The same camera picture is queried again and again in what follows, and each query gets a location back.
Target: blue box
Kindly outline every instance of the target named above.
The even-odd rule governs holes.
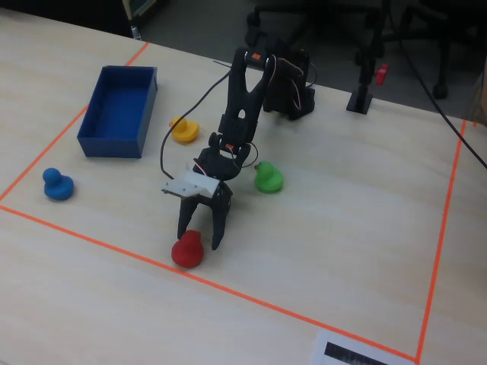
[[[86,157],[140,158],[158,91],[156,67],[105,66],[79,129]]]

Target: chair leg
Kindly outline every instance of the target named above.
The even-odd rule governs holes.
[[[450,61],[450,40],[445,35],[440,39],[440,74],[438,82],[433,87],[433,96],[435,99],[444,99],[448,96],[447,70]]]

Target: black cord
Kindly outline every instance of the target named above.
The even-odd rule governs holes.
[[[196,109],[198,107],[199,104],[201,104],[201,102],[212,92],[212,90],[218,86],[218,84],[220,84],[225,78],[228,77],[228,75],[230,74],[230,71],[228,71],[220,80],[216,81],[209,89],[208,91],[205,92],[205,94],[201,97],[201,99],[198,100],[198,102],[190,109],[188,110],[187,112],[185,112],[174,124],[172,127],[170,127],[169,131],[166,133],[166,135],[164,136],[164,139],[162,140],[162,144],[161,144],[161,155],[159,157],[159,160],[161,162],[161,170],[162,172],[164,173],[164,175],[166,175],[168,178],[170,178],[171,180],[174,179],[165,169],[164,169],[164,164],[163,164],[163,161],[162,161],[162,156],[163,156],[163,153],[164,153],[164,146],[166,144],[166,141],[167,141],[167,138],[169,137],[170,133],[176,128],[176,126],[179,124],[179,122],[181,120],[183,120],[184,118],[186,118],[186,116],[188,114],[190,114],[194,109]]]
[[[230,67],[231,67],[231,66],[226,65],[226,64],[224,64],[223,62],[220,62],[220,61],[215,61],[215,60],[213,60],[213,62],[214,62],[214,63],[218,63],[220,66],[225,66],[225,67],[228,67],[228,68],[230,68]]]
[[[443,117],[443,119],[445,120],[445,122],[448,123],[448,125],[450,126],[450,128],[453,129],[453,131],[458,136],[458,138],[463,142],[463,144],[465,145],[465,147],[467,147],[469,149],[469,151],[472,152],[473,156],[475,156],[476,159],[479,160],[479,162],[487,169],[487,163],[485,163],[485,161],[475,152],[475,150],[470,146],[470,144],[468,144],[468,142],[465,141],[465,138],[463,138],[463,136],[458,132],[458,130],[453,125],[453,123],[450,122],[450,120],[443,113],[443,110],[441,110],[440,106],[438,105],[438,103],[434,99],[433,95],[431,95],[430,91],[428,90],[428,87],[426,86],[425,82],[423,81],[423,79],[422,79],[421,75],[419,74],[417,68],[412,63],[412,60],[409,57],[408,52],[404,49],[403,40],[402,40],[402,38],[401,38],[398,30],[396,29],[396,26],[394,25],[394,19],[393,19],[392,11],[390,10],[390,8],[389,8],[389,21],[390,21],[390,26],[393,29],[394,34],[396,35],[397,39],[399,40],[399,47],[401,48],[401,51],[403,51],[404,58],[408,62],[409,67],[412,69],[412,72],[414,73],[414,75],[418,79],[419,83],[421,84],[421,86],[425,90],[426,95],[428,95],[429,100],[431,100],[431,102],[433,103],[433,106],[440,113],[440,115]]]
[[[257,159],[259,158],[259,148],[257,148],[257,146],[256,146],[256,145],[255,145],[253,142],[249,142],[249,144],[251,144],[251,145],[252,145],[252,146],[253,146],[253,147],[256,149],[256,153],[257,153],[257,155],[256,155],[256,158],[254,158],[254,159],[253,159],[253,161],[252,161],[251,163],[249,163],[249,164],[247,164],[247,165],[245,165],[245,166],[242,166],[242,167],[241,167],[242,169],[244,169],[244,168],[246,168],[246,167],[248,167],[248,166],[252,166],[252,165],[253,165],[253,164],[254,164],[254,163],[257,161]],[[230,152],[231,159],[233,160],[234,165],[235,165],[236,167],[238,167],[237,163],[235,162],[235,156],[234,156],[234,152],[231,150],[231,148],[227,148],[227,150],[228,150],[228,152]]]
[[[317,67],[312,62],[310,62],[310,66],[314,70],[314,79],[312,80],[312,82],[309,85],[307,85],[307,87],[312,87],[317,82],[317,79],[318,79],[318,70],[317,70]]]

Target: office chair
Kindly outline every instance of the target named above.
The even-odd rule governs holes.
[[[413,17],[427,24],[423,29],[410,29]],[[469,30],[476,27],[475,35]],[[433,96],[444,99],[448,95],[447,67],[451,42],[485,49],[487,30],[487,2],[485,0],[420,0],[403,12],[399,37],[403,40],[438,40],[440,68],[438,81],[433,87]],[[397,41],[395,34],[382,37],[382,42]]]
[[[260,14],[263,12],[305,15],[302,22],[287,39],[288,44],[298,40],[310,27],[315,27],[319,31],[323,26],[323,21],[327,18],[333,18],[334,14],[364,14],[364,25],[370,28],[374,27],[380,18],[380,9],[377,6],[338,4],[327,0],[303,0],[300,4],[257,5],[253,12],[247,15],[247,24],[250,27],[258,27],[261,24]],[[360,50],[365,51],[367,46],[356,35],[348,32],[346,28],[342,30]],[[381,48],[376,51],[377,57],[381,57],[384,54],[384,46],[381,45]]]

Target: floor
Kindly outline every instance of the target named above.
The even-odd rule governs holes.
[[[247,14],[253,10],[255,4],[272,2],[283,3],[284,1],[172,0],[141,29],[142,39],[230,62],[234,50],[238,46],[245,45]],[[404,7],[410,2],[410,0],[393,2],[393,13],[397,23]],[[298,21],[298,16],[265,14],[262,28],[278,32],[285,37]],[[361,16],[346,16],[339,21],[356,34],[363,30]],[[385,32],[387,31],[390,31],[389,24]],[[431,89],[438,76],[437,43],[422,40],[408,41],[405,44]],[[357,87],[359,68],[354,63],[356,47],[332,24],[326,25],[319,36],[310,31],[298,45],[310,52],[311,59],[318,70],[319,85],[349,92]],[[478,50],[458,45],[452,47],[451,55],[448,75],[450,94],[446,100],[441,100],[440,105],[446,114],[464,118],[473,96],[473,85],[482,73],[485,55]],[[375,97],[419,109],[434,110],[430,100],[409,70],[396,43],[386,45],[386,54],[378,60],[377,67],[382,63],[390,66],[389,73],[383,86],[372,87]]]

